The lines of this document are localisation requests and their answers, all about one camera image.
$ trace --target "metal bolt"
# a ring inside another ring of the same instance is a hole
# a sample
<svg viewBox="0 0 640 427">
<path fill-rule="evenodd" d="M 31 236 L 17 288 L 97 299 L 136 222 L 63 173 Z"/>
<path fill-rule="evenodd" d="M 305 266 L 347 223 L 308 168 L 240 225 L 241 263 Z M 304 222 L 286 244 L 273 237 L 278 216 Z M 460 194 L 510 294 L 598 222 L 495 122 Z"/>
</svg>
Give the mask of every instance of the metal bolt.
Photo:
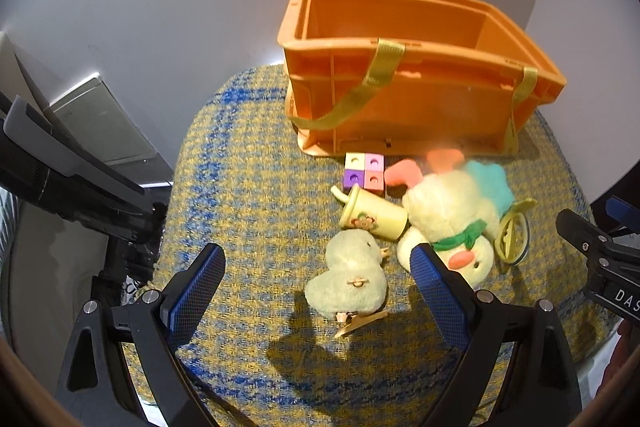
<svg viewBox="0 0 640 427">
<path fill-rule="evenodd" d="M 494 294 L 489 290 L 478 290 L 476 292 L 476 297 L 478 297 L 480 302 L 484 302 L 485 304 L 489 304 L 494 301 Z"/>
<path fill-rule="evenodd" d="M 549 299 L 540 299 L 540 302 L 538 303 L 538 305 L 545 312 L 549 312 L 554 308 L 553 303 Z"/>
<path fill-rule="evenodd" d="M 158 290 L 148 290 L 142 294 L 142 301 L 145 304 L 151 304 L 152 302 L 156 302 L 159 296 L 160 292 Z"/>
<path fill-rule="evenodd" d="M 98 307 L 98 303 L 96 301 L 87 301 L 82 306 L 82 311 L 86 314 L 93 313 L 96 311 Z"/>
</svg>

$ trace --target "crate handle strap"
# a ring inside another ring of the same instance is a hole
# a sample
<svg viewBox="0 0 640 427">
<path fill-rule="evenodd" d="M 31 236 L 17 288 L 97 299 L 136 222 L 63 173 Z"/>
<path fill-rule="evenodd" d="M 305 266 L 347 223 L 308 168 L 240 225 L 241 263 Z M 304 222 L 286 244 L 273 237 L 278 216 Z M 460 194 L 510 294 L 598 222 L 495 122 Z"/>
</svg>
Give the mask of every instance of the crate handle strap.
<svg viewBox="0 0 640 427">
<path fill-rule="evenodd" d="M 404 44 L 378 39 L 376 54 L 362 83 L 347 92 L 326 115 L 315 119 L 292 116 L 290 120 L 300 129 L 329 130 L 338 127 L 361 110 L 380 89 L 391 82 L 404 54 Z"/>
<path fill-rule="evenodd" d="M 507 130 L 504 133 L 504 153 L 514 155 L 518 152 L 518 132 L 516 124 L 513 121 L 513 111 L 522 102 L 529 98 L 538 83 L 538 70 L 530 66 L 524 66 L 522 72 L 522 80 L 517 86 L 514 86 L 513 96 L 511 97 L 511 116 L 507 123 Z"/>
</svg>

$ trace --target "toy cup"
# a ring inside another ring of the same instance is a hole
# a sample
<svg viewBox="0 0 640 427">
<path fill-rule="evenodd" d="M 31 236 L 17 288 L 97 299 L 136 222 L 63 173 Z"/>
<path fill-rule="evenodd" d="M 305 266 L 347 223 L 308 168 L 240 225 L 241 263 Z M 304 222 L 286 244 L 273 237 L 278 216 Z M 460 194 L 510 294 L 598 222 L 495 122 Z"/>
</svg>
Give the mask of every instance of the toy cup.
<svg viewBox="0 0 640 427">
<path fill-rule="evenodd" d="M 338 187 L 331 187 L 332 194 L 342 203 L 340 226 L 344 229 L 364 229 L 373 235 L 395 241 L 404 232 L 408 219 L 402 206 L 390 203 L 375 194 L 353 185 L 349 195 Z"/>
</svg>

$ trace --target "rug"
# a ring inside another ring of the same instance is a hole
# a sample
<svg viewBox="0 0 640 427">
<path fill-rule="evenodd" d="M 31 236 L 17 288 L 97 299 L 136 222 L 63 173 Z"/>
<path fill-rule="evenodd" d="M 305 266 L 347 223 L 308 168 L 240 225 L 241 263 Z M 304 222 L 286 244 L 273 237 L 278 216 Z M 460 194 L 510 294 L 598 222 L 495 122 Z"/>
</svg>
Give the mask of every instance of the rug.
<svg viewBox="0 0 640 427">
<path fill-rule="evenodd" d="M 334 340 L 335 324 L 308 308 L 305 283 L 326 269 L 324 246 L 338 232 L 341 206 L 329 189 L 343 167 L 341 159 L 300 152 L 283 113 L 286 87 L 281 66 L 236 75 L 182 144 L 151 286 L 162 288 L 208 242 L 224 248 L 226 275 L 177 356 L 221 425 L 414 425 L 460 354 L 444 344 L 394 255 L 383 264 L 386 319 Z M 501 163 L 515 198 L 539 204 L 529 214 L 526 260 L 494 266 L 482 286 L 506 303 L 550 299 L 581 360 L 606 340 L 615 318 L 582 295 L 585 258 L 554 222 L 566 207 L 590 218 L 588 204 L 538 112 L 520 133 L 518 155 Z M 491 410 L 509 354 L 504 346 L 476 423 Z M 152 399 L 133 350 L 127 355 L 136 388 Z"/>
</svg>

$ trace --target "crate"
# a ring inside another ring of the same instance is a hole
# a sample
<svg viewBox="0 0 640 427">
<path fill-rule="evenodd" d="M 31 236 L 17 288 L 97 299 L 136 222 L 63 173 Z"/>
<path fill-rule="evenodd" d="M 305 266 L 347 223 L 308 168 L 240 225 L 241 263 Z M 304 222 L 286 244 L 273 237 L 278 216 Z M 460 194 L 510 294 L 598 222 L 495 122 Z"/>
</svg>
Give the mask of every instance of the crate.
<svg viewBox="0 0 640 427">
<path fill-rule="evenodd" d="M 329 113 L 360 85 L 381 38 L 404 46 L 391 82 L 335 128 L 300 128 L 304 152 L 512 153 L 506 130 L 517 133 L 566 84 L 524 31 L 485 2 L 290 0 L 278 33 L 290 79 L 287 116 Z M 535 87 L 514 100 L 525 68 L 537 75 Z"/>
</svg>

